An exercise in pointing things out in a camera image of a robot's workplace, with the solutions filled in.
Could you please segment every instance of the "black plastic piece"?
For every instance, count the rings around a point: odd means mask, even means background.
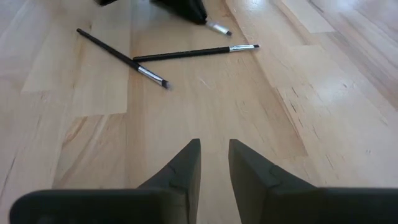
[[[216,48],[212,48],[212,49],[189,50],[189,51],[184,51],[184,52],[173,52],[173,53],[166,53],[166,54],[138,56],[138,57],[134,57],[133,61],[135,61],[135,62],[150,62],[150,61],[156,61],[156,60],[198,57],[198,56],[204,56],[204,55],[225,54],[225,53],[229,53],[229,47],[216,47]]]
[[[398,223],[398,190],[317,188],[236,139],[229,170],[242,224]]]
[[[114,1],[117,0],[94,0],[95,2],[97,2],[97,4],[99,4],[100,6],[106,6],[107,4],[111,4]]]
[[[43,190],[21,197],[11,224],[194,224],[200,189],[200,140],[193,139],[137,189]]]
[[[95,0],[100,6],[115,1],[117,0]],[[153,2],[196,24],[206,24],[207,12],[202,0],[153,0]]]

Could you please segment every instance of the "wood grain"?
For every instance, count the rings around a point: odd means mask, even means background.
[[[396,1],[203,2],[232,38],[149,1],[0,0],[0,223],[34,190],[137,187],[192,138],[198,223],[240,223],[231,138],[318,186],[398,186]],[[167,91],[78,27],[131,57],[261,48],[143,63]]]

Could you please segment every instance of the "metal ferrule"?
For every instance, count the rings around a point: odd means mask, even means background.
[[[229,52],[236,52],[240,50],[249,50],[249,49],[255,49],[254,45],[236,45],[236,46],[230,46],[229,47]]]
[[[139,67],[138,72],[145,75],[146,77],[150,78],[151,80],[155,81],[157,84],[162,85],[163,78],[156,75],[155,73],[147,70],[144,67]]]
[[[210,27],[210,28],[222,33],[222,34],[227,34],[229,32],[228,28],[225,28],[225,27],[223,27],[223,26],[221,26],[221,25],[219,25],[219,24],[217,24],[215,22],[207,22],[206,26],[208,26],[208,27]]]

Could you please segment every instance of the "brush handle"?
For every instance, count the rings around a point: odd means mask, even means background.
[[[81,29],[77,29],[76,31],[80,35],[82,35],[83,37],[86,37],[87,39],[92,41],[94,44],[98,45],[102,49],[104,49],[107,52],[109,52],[111,55],[115,56],[117,59],[119,59],[122,62],[128,64],[130,67],[132,67],[133,69],[135,69],[139,73],[141,73],[141,74],[145,75],[146,77],[150,78],[151,80],[153,80],[157,84],[161,85],[162,87],[164,87],[166,89],[170,89],[171,85],[169,84],[169,82],[167,80],[165,80],[162,77],[156,75],[155,73],[149,71],[148,69],[140,66],[137,62],[131,60],[129,57],[127,57],[124,54],[118,52],[117,50],[113,49],[112,47],[108,46],[104,42],[102,42],[102,41],[98,40],[97,38],[93,37],[92,35],[89,35],[85,31],[83,31]]]
[[[166,54],[139,56],[139,57],[134,57],[133,61],[149,62],[149,61],[156,61],[156,60],[197,57],[197,56],[225,54],[225,53],[229,53],[229,47],[217,47],[217,48],[213,48],[213,49],[189,50],[189,51],[185,51],[185,52],[174,52],[174,53],[166,53]]]
[[[80,35],[82,35],[83,37],[86,37],[87,39],[92,41],[94,44],[98,45],[102,49],[104,49],[107,52],[109,52],[111,55],[115,56],[116,58],[118,58],[122,62],[128,64],[130,67],[132,67],[133,69],[138,71],[138,68],[140,67],[140,65],[137,62],[131,60],[129,57],[127,57],[124,54],[118,52],[117,50],[113,49],[112,47],[110,47],[109,45],[105,44],[104,42],[98,40],[97,38],[93,37],[92,35],[89,35],[85,31],[83,31],[81,29],[77,29],[76,31]]]

